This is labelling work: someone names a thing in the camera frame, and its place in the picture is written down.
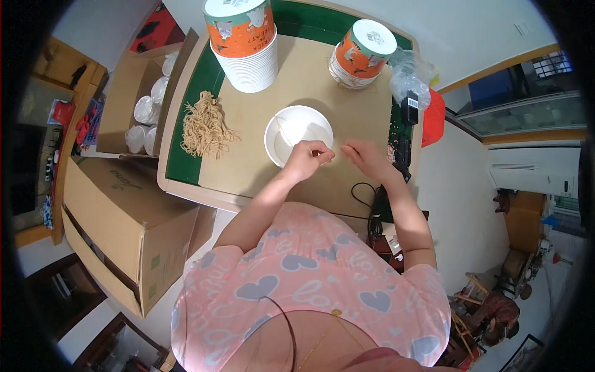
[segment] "pink shirt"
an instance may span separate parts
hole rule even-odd
[[[206,253],[188,272],[171,319],[171,346],[188,372],[220,371],[279,309],[331,313],[378,346],[432,366],[448,343],[450,307],[429,265],[403,275],[344,222],[311,205],[285,203],[255,249]]]

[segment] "woman's arm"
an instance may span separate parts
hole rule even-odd
[[[244,253],[256,247],[292,187],[334,156],[322,141],[301,141],[295,145],[285,167],[229,222],[215,247],[236,245]]]
[[[389,196],[399,245],[403,250],[405,270],[417,264],[428,264],[436,268],[436,252],[430,227],[407,189],[403,175],[380,154],[372,141],[348,139],[341,150],[366,176],[384,185]]]

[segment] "wooden table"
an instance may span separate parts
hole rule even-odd
[[[279,170],[264,150],[264,129],[269,119],[288,105],[303,104],[321,111],[333,127],[335,152],[340,152],[339,146],[348,137],[372,139],[382,151],[386,149],[390,123],[400,120],[398,109],[392,107],[388,87],[390,68],[385,67],[371,87],[357,91],[338,86],[326,65],[334,46],[353,22],[374,18],[317,0],[273,0],[272,7],[279,34],[280,68],[277,80],[262,92],[245,94],[231,86],[209,47],[207,34],[195,45],[174,91],[159,151],[157,181],[166,192],[212,207],[240,211]],[[301,24],[295,24],[297,16]],[[393,31],[401,47],[418,50],[413,37],[377,21]],[[332,29],[322,29],[322,25]],[[202,90],[221,98],[227,125],[242,132],[242,141],[231,144],[229,153],[221,160],[192,158],[179,145],[183,104],[194,104]],[[420,120],[412,132],[409,188],[414,195],[422,125]],[[356,231],[363,232],[369,208],[350,194],[351,187],[358,182],[377,186],[339,154],[329,167],[297,185],[288,200],[307,202],[335,213]],[[371,202],[371,192],[362,188],[361,193],[358,197]]]

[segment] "person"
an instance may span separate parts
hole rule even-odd
[[[500,323],[504,326],[505,338],[510,339],[519,331],[519,315],[521,315],[521,310],[513,299],[500,292],[492,291],[479,309],[464,321],[471,331],[477,329],[486,318],[489,320],[488,329],[491,332],[496,328],[496,323]]]
[[[329,212],[284,202],[335,157],[321,141],[301,141],[185,277],[171,320],[172,349],[185,370],[432,369],[422,366],[447,345],[450,307],[430,228],[373,142],[349,139],[340,149],[386,188],[405,272]]]

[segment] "necklace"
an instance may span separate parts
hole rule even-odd
[[[341,324],[341,326],[343,327],[343,329],[345,329],[350,335],[351,337],[355,340],[355,342],[358,343],[358,345],[362,348],[362,350],[366,350],[366,348],[364,348],[364,346],[362,345],[362,343],[353,335],[353,333],[351,333],[351,331],[349,329],[347,329],[347,327],[345,327],[345,324],[343,324],[341,322],[341,314],[343,313],[343,311],[339,310],[339,309],[333,309],[331,311],[331,314],[334,315],[335,319],[339,322],[339,324]],[[306,361],[308,360],[308,358],[310,357],[310,355],[312,355],[312,353],[314,352],[314,350],[316,350],[316,347],[318,346],[318,344],[322,341],[322,339],[327,335],[328,331],[331,330],[331,328],[333,327],[333,324],[331,324],[328,329],[322,334],[322,336],[320,336],[320,338],[318,339],[318,341],[316,341],[316,343],[314,344],[314,347],[310,350],[310,352],[306,355],[306,357],[303,359],[303,361],[300,363],[300,365],[297,367],[297,370],[299,372],[299,370],[302,369],[304,363],[306,363]]]

